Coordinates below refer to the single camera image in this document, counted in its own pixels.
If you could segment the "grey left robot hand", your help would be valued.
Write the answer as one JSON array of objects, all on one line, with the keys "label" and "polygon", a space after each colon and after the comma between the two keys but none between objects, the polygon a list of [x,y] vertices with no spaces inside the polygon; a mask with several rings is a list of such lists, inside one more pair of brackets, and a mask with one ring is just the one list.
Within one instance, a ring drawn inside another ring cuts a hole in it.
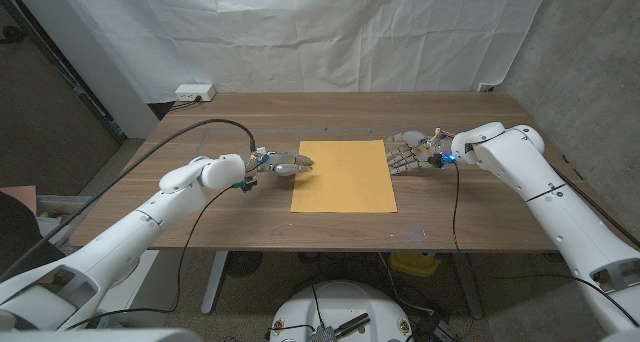
[{"label": "grey left robot hand", "polygon": [[273,172],[278,176],[292,176],[310,172],[314,161],[307,156],[288,152],[254,152],[241,156],[245,163],[245,175]]}]

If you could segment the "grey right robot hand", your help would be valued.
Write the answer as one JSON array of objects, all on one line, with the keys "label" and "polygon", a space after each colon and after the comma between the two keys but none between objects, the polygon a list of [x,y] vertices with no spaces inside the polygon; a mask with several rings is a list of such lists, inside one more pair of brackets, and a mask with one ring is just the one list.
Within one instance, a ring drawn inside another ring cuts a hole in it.
[{"label": "grey right robot hand", "polygon": [[391,175],[425,168],[443,168],[452,163],[453,135],[436,128],[432,136],[419,131],[406,131],[386,139],[399,144],[386,154]]}]

